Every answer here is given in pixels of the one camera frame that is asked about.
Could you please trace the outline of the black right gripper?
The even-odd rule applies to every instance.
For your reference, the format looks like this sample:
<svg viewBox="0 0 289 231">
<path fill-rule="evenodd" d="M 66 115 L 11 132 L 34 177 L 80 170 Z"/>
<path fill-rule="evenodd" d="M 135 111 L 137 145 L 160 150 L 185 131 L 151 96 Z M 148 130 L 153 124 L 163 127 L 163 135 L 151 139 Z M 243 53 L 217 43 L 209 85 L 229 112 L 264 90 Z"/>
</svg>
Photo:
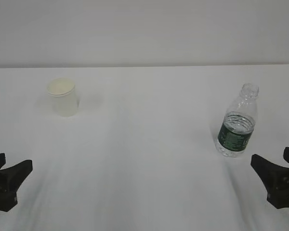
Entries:
<svg viewBox="0 0 289 231">
<path fill-rule="evenodd" d="M 289 147 L 285 147 L 283 158 L 289 163 Z M 289 208 L 289 168 L 276 165 L 257 154 L 252 155 L 250 165 L 267 190 L 267 201 L 276 209 Z"/>
</svg>

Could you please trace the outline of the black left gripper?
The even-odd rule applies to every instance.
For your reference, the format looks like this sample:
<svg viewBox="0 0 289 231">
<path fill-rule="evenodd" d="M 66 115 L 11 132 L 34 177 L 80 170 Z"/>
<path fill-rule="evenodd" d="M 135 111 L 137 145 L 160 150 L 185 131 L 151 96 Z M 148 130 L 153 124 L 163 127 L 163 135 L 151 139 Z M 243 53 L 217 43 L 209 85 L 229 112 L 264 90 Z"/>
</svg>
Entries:
<svg viewBox="0 0 289 231">
<path fill-rule="evenodd" d="M 5 164 L 5 153 L 0 153 L 0 169 Z M 17 205 L 17 191 L 32 172 L 32 164 L 32 160 L 25 160 L 0 170 L 0 211 L 8 212 Z"/>
</svg>

